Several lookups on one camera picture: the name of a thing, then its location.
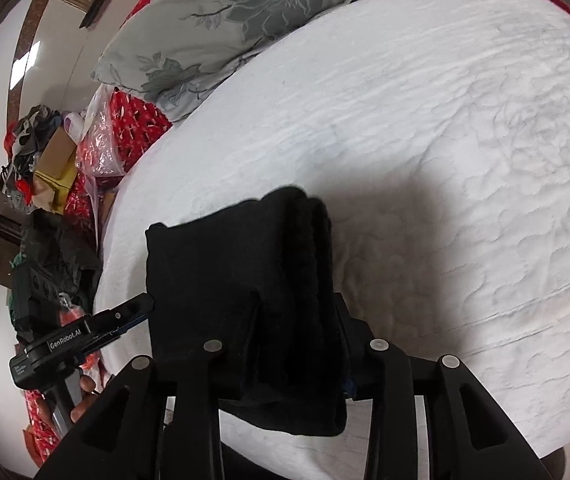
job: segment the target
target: human hand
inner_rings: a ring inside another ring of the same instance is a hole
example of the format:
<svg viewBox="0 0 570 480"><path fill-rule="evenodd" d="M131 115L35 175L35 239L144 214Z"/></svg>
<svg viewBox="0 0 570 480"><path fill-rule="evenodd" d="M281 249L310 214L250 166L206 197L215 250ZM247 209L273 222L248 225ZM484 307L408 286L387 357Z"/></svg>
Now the human hand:
<svg viewBox="0 0 570 480"><path fill-rule="evenodd" d="M74 423L76 423L88 408L96 402L96 399L98 399L98 395L93 393L96 388L96 383L91 377L84 375L80 378L79 383L81 390L83 390L83 400L81 400L76 408L70 412L70 418ZM38 399L36 401L36 405L38 407L39 416L43 422L52 428L53 431L56 431L54 421L52 420L52 412L50 411L50 407L47 405L47 402L45 402L45 399Z"/></svg>

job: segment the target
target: plastic bag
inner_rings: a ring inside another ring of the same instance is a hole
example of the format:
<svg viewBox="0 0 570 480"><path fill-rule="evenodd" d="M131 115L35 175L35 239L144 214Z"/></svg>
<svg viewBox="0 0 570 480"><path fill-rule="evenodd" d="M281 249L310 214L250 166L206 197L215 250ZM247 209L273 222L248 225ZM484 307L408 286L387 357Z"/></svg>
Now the plastic bag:
<svg viewBox="0 0 570 480"><path fill-rule="evenodd" d="M76 167L85 176L125 175L110 118L112 89L105 84L99 86L88 107L83 137L76 150Z"/></svg>
<svg viewBox="0 0 570 480"><path fill-rule="evenodd" d="M63 115L63 128L78 146L85 131L85 119L80 114L69 112Z"/></svg>

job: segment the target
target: floral pillowcase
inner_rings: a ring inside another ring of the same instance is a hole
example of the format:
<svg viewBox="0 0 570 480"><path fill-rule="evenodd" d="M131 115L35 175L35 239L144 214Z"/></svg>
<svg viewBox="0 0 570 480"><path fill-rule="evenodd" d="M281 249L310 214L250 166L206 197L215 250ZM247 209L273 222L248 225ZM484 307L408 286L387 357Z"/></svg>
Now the floral pillowcase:
<svg viewBox="0 0 570 480"><path fill-rule="evenodd" d="M345 1L152 0L113 38L94 78L178 121L263 47Z"/></svg>

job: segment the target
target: clear plastic bag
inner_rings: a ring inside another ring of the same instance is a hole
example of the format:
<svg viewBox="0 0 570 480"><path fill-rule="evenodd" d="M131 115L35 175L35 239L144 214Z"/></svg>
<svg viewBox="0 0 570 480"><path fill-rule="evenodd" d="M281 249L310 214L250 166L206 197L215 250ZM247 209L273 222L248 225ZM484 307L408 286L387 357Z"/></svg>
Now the clear plastic bag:
<svg viewBox="0 0 570 480"><path fill-rule="evenodd" d="M83 137L76 150L76 167L85 176L125 175L110 118L112 90L105 84L99 86L88 107Z"/></svg>

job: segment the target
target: bed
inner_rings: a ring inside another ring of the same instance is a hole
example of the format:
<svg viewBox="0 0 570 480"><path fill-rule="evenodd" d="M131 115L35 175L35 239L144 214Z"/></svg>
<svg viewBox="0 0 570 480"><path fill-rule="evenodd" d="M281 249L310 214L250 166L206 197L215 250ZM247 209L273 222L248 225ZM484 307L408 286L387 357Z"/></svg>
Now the bed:
<svg viewBox="0 0 570 480"><path fill-rule="evenodd" d="M539 456L570 442L569 14L548 0L363 0L290 34L125 178L95 312L145 289L150 224L286 184L327 204L353 315L409 354L458 355ZM149 352L143 325L104 360L117 372ZM369 406L348 408L331 439L221 413L222 439L287 478L361 478Z"/></svg>

